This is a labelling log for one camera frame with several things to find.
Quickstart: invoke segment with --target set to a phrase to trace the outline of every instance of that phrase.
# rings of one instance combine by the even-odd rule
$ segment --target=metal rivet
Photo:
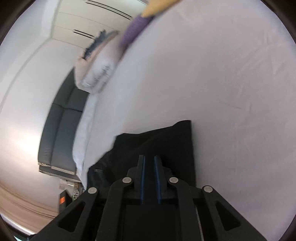
[[[171,183],[177,183],[179,181],[178,178],[176,177],[171,177],[170,180],[169,180]]]
[[[211,186],[205,186],[204,191],[210,193],[213,191],[213,188]]]
[[[89,188],[89,189],[87,190],[87,192],[88,192],[89,194],[95,194],[95,193],[97,192],[97,189],[96,189],[95,187],[92,187],[92,188]]]
[[[130,183],[131,182],[131,178],[130,177],[125,177],[122,179],[123,183]]]

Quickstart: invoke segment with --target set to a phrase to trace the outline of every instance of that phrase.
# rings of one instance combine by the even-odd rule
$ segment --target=white pillowcase
[[[83,90],[89,93],[100,92],[115,71],[124,47],[119,47],[121,34],[114,37],[96,56],[88,73],[82,80]]]
[[[108,37],[101,43],[99,43],[98,46],[96,46],[88,55],[85,56],[85,52],[87,49],[84,49],[83,52],[78,56],[78,59],[75,63],[75,84],[76,86],[84,91],[89,92],[89,87],[84,87],[82,85],[83,80],[86,76],[86,74],[89,72],[93,62],[96,60],[97,55],[103,50],[103,48],[115,37],[118,35],[118,31],[112,31],[110,34],[108,34]]]

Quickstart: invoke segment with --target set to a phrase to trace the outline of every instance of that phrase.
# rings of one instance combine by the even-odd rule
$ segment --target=white bed sheet
[[[98,93],[89,94],[80,118],[72,149],[73,160],[76,163],[77,176],[82,179],[83,161],[89,142],[92,122],[98,102]]]
[[[279,240],[296,214],[296,45],[260,0],[183,0],[148,26],[99,95],[84,185],[116,135],[184,119],[197,186]]]

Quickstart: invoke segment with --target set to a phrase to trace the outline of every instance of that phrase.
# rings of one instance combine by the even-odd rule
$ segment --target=black cloth
[[[153,166],[154,156],[159,155],[174,176],[195,186],[191,121],[183,120],[162,129],[117,136],[113,149],[89,168],[87,188],[101,189],[126,177],[128,170],[137,166],[139,155],[145,155],[146,166]]]

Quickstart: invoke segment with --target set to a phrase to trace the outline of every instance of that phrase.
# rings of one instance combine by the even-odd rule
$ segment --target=purple object
[[[141,15],[138,15],[137,17],[135,17],[126,29],[119,46],[123,47],[131,44],[135,40],[135,38],[143,31],[143,29],[151,22],[152,19],[153,16],[143,18],[141,17]]]

